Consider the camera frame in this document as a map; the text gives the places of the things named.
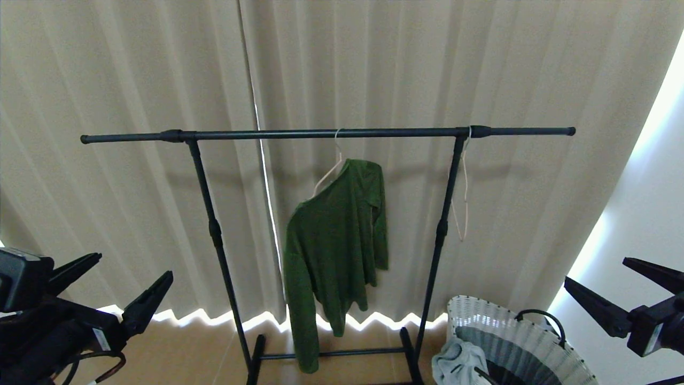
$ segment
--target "green sweater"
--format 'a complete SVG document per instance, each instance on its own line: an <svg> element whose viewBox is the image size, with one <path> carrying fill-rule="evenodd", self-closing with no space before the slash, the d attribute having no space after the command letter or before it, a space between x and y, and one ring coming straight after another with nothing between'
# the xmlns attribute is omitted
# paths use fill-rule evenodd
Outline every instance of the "green sweater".
<svg viewBox="0 0 684 385"><path fill-rule="evenodd" d="M295 355L305 373L318 370L314 296L335 336L352 302L368 309L366 284L387 270L384 183L379 164L347 160L338 177L301 203L287 224L283 274Z"/></svg>

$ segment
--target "brown tile floor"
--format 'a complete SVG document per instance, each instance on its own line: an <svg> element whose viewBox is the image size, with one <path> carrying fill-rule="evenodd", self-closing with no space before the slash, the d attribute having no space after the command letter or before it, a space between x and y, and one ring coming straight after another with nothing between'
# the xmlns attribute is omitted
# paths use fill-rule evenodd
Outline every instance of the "brown tile floor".
<svg viewBox="0 0 684 385"><path fill-rule="evenodd" d="M415 342L418 327L407 326ZM427 330L420 359L426 384L432 382L430 358L445 341L446 323ZM280 333L271 323L246 332L250 349L259 334L264 334L267 353L292 352L289 331ZM321 350L400 347L399 332L375 322L358 332L348 327L345 336L319 331ZM152 322L145 334L129 341L124 350L127 365L107 385L124 384L244 384L247 380L240 344L232 322L207 326L195 321L177 327L170 321ZM72 385L85 385L115 363L113 358L93 358L79 367ZM63 373L57 384L64 378ZM320 358L318 372L299 372L294 360L265 361L260 384L394 384L410 381L403 354Z"/></svg>

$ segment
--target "woven basket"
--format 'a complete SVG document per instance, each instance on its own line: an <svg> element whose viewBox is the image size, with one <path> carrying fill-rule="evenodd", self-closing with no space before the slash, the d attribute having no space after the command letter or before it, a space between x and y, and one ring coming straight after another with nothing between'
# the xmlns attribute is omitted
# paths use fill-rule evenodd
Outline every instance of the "woven basket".
<svg viewBox="0 0 684 385"><path fill-rule="evenodd" d="M596 376L564 338L522 319L523 313L538 310L521 312L516 319L516 313L506 308L462 295L452 298L447 309L447 332L484 350L490 376L499 385L598 384Z"/></svg>

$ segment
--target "curtain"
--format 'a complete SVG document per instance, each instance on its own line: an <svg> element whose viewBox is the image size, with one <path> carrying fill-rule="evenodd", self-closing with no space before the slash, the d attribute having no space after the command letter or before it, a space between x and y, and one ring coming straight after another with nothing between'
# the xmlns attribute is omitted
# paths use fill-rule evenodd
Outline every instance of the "curtain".
<svg viewBox="0 0 684 385"><path fill-rule="evenodd" d="M123 307L171 269L159 310L178 318L229 309L187 148L85 146L79 135L575 125L572 138L471 141L468 236L452 218L431 316L457 294L544 307L684 25L680 2L14 1L0 14L0 239L57 264L102 252L68 291L87 306ZM383 167L389 210L390 269L369 289L371 311L352 315L420 314L453 140L339 142ZM334 164L334 143L200 148L242 318L283 321L282 235ZM461 170L461 226L464 183Z"/></svg>

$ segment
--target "clothes rack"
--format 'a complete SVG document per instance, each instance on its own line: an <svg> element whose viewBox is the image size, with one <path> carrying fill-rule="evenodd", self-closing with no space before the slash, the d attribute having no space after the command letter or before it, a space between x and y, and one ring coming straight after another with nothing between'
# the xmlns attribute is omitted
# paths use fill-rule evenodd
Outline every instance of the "clothes rack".
<svg viewBox="0 0 684 385"><path fill-rule="evenodd" d="M425 302L423 304L423 314L421 316L421 324L416 338L416 345L413 347L411 339L408 335L408 330L403 327L399 331L399 337L402 342L401 347L386 347L377 349L353 349L321 352L321 357L331 356L355 356L364 354L381 354L381 353L404 353L406 357L406 364L408 365L409 374L411 376L411 384L422 384L421 373L418 368L418 358L421 353L423 344L423 337L425 335L425 322L427 322L430 311L430 301L432 299L432 291L434 290L435 278L437 276L437 268L442 253L442 247L448 231L449 209L451 207L451 196L456 184L456 173L458 171L458 164L463 150L465 140L470 136L471 138L484 138L487 136L518 136L518 135L565 135L572 136L575 134L574 127L501 127L492 128L483 125L472 125L468 127L452 127L452 128L403 128L403 129L299 129L299 130L268 130L268 131L183 131L179 129L172 129L164 132L149 133L149 134L114 134L114 135L82 135L81 142L88 143L102 143L102 142L140 142L140 141L154 141L160 140L164 142L181 143L184 142L190 149L190 155L195 165L197 178L202 191L202 198L204 199L205 208L207 209L207 216L209 218L209 235L211 236L216 255L221 267L226 292L228 293L228 300L231 304L233 316L235 317L235 326L237 328L237 335L244 355L245 364L248 370L247 385L256 385L259 378L259 369L261 362L264 360L282 360L295 358L294 354L264 354L266 344L266 337L259 334L256 338L254 351L250 355L250 349L245 338L245 332L242 327L240 313L235 298L235 290L233 288L233 281L231 279L231 272L228 269L228 261L226 253L223 248L223 240L221 237L221 226L216 219L211 195L209 194L209 185L207 184L207 175L205 173L204 165L202 164L202 156L199 140L243 140L243 139L301 139L301 138L334 138L337 133L337 138L407 138L407 137L437 137L437 136L453 136L453 156L451 158L451 166L449 168L449 177L447 180L447 190L444 196L444 203L442 206L442 213L437 224L436 238L434 252L432 254L432 263L430 265L430 274L427 279L427 288L425 290Z"/></svg>

